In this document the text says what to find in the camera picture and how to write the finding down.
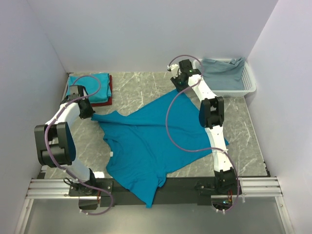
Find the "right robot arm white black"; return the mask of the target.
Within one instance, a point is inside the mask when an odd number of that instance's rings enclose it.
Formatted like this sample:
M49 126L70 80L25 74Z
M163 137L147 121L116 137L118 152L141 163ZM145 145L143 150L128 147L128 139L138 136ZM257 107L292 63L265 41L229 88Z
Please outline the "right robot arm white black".
M183 92L192 89L200 101L199 123L204 128L210 146L204 150L211 150L214 158L214 187L221 195L237 186L237 172L228 155L223 124L224 124L224 99L218 97L204 81L203 68L196 69L190 60L185 59L178 64L172 61L167 66L171 72L171 82L178 90L180 96Z

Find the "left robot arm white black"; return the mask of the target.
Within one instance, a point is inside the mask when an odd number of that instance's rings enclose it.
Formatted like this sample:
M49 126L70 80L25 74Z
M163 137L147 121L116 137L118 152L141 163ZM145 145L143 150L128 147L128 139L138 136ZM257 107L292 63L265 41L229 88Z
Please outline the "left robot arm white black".
M95 111L84 86L72 85L68 90L54 116L34 129L38 161L42 166L63 170L72 178L73 187L81 182L80 190L91 196L98 189L95 175L77 158L70 128L77 117L91 118Z

